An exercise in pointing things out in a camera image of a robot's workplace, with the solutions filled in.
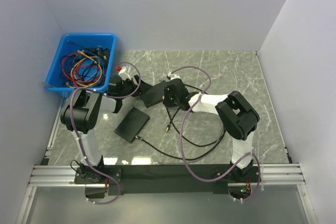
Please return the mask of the black network switch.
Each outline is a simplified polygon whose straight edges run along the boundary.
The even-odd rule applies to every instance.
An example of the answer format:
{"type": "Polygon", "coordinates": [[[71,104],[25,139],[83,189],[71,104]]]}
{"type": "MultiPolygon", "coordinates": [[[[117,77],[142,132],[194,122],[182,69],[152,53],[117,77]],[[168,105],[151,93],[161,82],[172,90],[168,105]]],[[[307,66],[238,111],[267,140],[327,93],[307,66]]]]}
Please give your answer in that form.
{"type": "Polygon", "coordinates": [[[152,107],[163,101],[164,89],[167,86],[166,81],[162,81],[148,89],[140,98],[146,108],[152,107]]]}
{"type": "Polygon", "coordinates": [[[114,133],[128,143],[132,143],[149,119],[149,115],[133,107],[116,127],[114,133]]]}

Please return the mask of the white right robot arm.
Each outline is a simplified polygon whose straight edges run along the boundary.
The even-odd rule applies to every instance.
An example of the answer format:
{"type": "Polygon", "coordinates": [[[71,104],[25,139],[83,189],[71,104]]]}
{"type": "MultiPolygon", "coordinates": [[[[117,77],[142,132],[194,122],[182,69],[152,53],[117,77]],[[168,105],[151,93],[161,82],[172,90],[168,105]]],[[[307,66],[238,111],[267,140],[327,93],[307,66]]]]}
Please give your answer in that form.
{"type": "Polygon", "coordinates": [[[163,104],[179,107],[185,112],[205,112],[218,115],[224,129],[233,138],[233,153],[229,172],[234,180],[242,182],[253,166],[253,136],[260,120],[259,114],[238,91],[211,95],[189,92],[181,79],[170,80],[163,89],[163,104]]]}

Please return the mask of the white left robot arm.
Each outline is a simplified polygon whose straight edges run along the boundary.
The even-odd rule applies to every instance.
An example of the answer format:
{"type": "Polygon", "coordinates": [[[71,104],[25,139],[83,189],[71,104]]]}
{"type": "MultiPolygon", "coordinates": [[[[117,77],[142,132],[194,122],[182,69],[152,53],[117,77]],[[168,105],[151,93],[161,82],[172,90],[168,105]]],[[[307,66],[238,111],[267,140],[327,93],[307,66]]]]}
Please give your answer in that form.
{"type": "Polygon", "coordinates": [[[106,94],[85,88],[73,90],[61,111],[60,120],[72,133],[80,152],[79,167],[75,169],[79,178],[91,183],[109,179],[95,136],[100,110],[118,113],[123,99],[144,96],[153,87],[137,74],[133,78],[121,74],[109,79],[106,94]]]}

